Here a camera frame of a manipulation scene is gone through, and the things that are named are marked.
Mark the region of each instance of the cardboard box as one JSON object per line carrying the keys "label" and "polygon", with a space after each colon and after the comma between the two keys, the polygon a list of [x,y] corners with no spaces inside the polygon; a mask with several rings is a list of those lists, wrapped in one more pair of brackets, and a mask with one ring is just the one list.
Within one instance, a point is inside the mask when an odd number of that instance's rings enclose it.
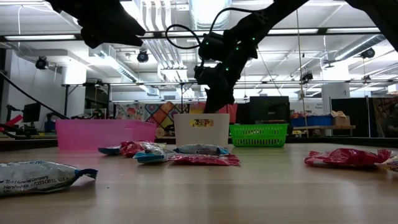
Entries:
{"label": "cardboard box", "polygon": [[349,121],[349,116],[342,117],[337,116],[333,118],[333,125],[335,126],[350,126],[351,122]]}

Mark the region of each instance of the red snack bag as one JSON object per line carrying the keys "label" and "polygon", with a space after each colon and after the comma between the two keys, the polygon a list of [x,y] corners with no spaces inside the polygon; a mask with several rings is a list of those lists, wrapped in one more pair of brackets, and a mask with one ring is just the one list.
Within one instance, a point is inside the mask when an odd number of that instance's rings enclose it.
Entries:
{"label": "red snack bag", "polygon": [[238,166],[241,163],[235,155],[210,156],[203,154],[176,154],[172,156],[170,160],[195,165]]}
{"label": "red snack bag", "polygon": [[139,141],[128,141],[122,142],[122,146],[120,147],[120,154],[126,157],[133,157],[137,152],[145,150]]}
{"label": "red snack bag", "polygon": [[375,166],[375,163],[383,163],[391,157],[391,151],[380,149],[377,154],[357,149],[336,149],[330,152],[314,152],[304,159],[304,163],[310,166],[328,164],[341,167],[365,168]]}

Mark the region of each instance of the patterned fabric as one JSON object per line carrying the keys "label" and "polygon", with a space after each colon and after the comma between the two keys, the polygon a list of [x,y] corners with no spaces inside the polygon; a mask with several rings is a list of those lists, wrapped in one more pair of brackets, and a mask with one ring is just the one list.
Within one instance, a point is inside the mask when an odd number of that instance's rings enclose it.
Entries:
{"label": "patterned fabric", "polygon": [[398,103],[398,97],[395,98],[373,98],[374,114],[376,116],[377,133],[380,138],[385,137],[384,122],[392,111],[391,107]]}
{"label": "patterned fabric", "polygon": [[116,105],[117,119],[137,119],[154,123],[158,126],[156,137],[175,136],[174,115],[189,112],[189,104],[173,104],[166,102],[160,104],[133,103],[129,105]]}

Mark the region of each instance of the desk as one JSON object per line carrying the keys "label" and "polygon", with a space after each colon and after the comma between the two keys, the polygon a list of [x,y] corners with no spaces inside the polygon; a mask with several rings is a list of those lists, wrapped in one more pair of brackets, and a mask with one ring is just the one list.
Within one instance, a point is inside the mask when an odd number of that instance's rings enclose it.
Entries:
{"label": "desk", "polygon": [[[349,135],[353,135],[353,130],[355,129],[355,125],[349,125],[349,126],[309,126],[308,130],[314,130],[318,129],[321,130],[322,136],[325,136],[325,130],[349,130]],[[307,130],[306,127],[294,127],[293,130]]]}
{"label": "desk", "polygon": [[0,162],[44,159],[98,169],[97,181],[82,177],[63,192],[1,198],[1,223],[396,223],[398,174],[303,162],[311,150],[339,147],[355,146],[233,149],[241,167],[139,165],[57,148],[0,152]]}

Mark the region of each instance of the security camera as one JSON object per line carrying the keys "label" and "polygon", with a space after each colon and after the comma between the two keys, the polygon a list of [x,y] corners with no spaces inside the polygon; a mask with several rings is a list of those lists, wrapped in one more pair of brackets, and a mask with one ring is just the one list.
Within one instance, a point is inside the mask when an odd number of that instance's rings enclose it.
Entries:
{"label": "security camera", "polygon": [[36,68],[40,70],[46,70],[49,68],[49,62],[47,61],[46,56],[40,56],[36,61]]}
{"label": "security camera", "polygon": [[139,63],[145,63],[148,61],[148,54],[146,49],[142,49],[139,51],[139,54],[137,56],[137,60]]}
{"label": "security camera", "polygon": [[370,48],[365,50],[364,52],[361,53],[361,58],[365,59],[365,58],[373,58],[375,56],[376,52]]}

